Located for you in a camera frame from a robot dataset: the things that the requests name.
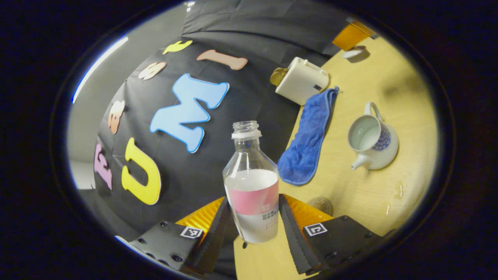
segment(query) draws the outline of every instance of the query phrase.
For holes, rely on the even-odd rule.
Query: plastic bottle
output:
[[[235,224],[247,243],[271,240],[278,231],[277,165],[259,148],[256,121],[234,123],[235,153],[223,180]]]

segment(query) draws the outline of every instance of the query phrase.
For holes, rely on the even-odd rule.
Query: black cloth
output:
[[[347,22],[344,15],[331,17],[331,13],[337,14],[322,3],[311,1],[195,2],[187,15],[183,35],[169,44],[179,40],[193,40],[193,43],[181,51],[163,55],[169,45],[166,44],[143,61],[118,89],[100,124],[97,143],[102,145],[112,171],[113,189],[109,190],[97,173],[95,182],[99,203],[105,203],[106,209],[113,212],[102,215],[101,219],[108,219],[107,223],[113,223],[116,218],[120,220],[109,226],[112,234],[130,238],[134,232],[143,233],[160,220],[176,222],[224,196],[222,170],[235,152],[231,139],[234,122],[256,120],[262,132],[261,149],[278,162],[300,107],[276,94],[269,78],[275,68],[287,67],[296,56],[322,65],[338,51],[332,47],[331,40]],[[209,49],[245,57],[248,63],[235,71],[214,61],[196,60]],[[161,61],[167,65],[152,79],[138,78],[149,64]],[[201,126],[205,131],[195,153],[189,153],[183,142],[169,134],[149,130],[158,109],[178,104],[172,86],[185,73],[212,83],[230,84],[217,108],[210,110],[199,102],[211,116],[208,122],[184,124],[191,129]],[[108,116],[112,104],[122,100],[125,110],[114,135],[108,127]],[[138,182],[147,184],[145,171],[132,160],[125,160],[130,137],[159,168],[162,186],[154,205],[144,204],[122,188],[121,172],[125,165]],[[237,235],[235,225],[231,223],[213,277],[235,277],[233,240]]]

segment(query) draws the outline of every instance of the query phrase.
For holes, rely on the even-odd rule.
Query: blue and white porcelain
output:
[[[361,165],[367,169],[381,169],[394,159],[398,152],[398,136],[392,126],[384,123],[373,102],[365,105],[365,114],[357,118],[348,132],[349,147],[356,152],[355,170]]]

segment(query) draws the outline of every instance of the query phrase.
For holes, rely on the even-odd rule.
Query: gray wall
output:
[[[79,188],[93,183],[82,178],[91,174],[93,179],[89,170],[93,169],[95,140],[111,99],[140,63],[181,35],[186,8],[181,4],[130,31],[128,41],[101,63],[82,88],[71,109],[67,131],[71,170]]]

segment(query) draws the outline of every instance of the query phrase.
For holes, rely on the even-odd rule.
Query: white small object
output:
[[[370,56],[370,53],[365,46],[356,46],[349,51],[345,51],[342,55],[343,58],[346,58],[350,62],[359,62],[368,56]]]
[[[357,154],[351,165],[355,170],[361,165],[367,169],[387,166],[398,152],[398,136],[392,126],[383,122],[373,102],[365,105],[365,114],[357,118],[348,131],[349,147]]]
[[[294,57],[275,92],[303,106],[329,85],[329,73],[307,59]]]

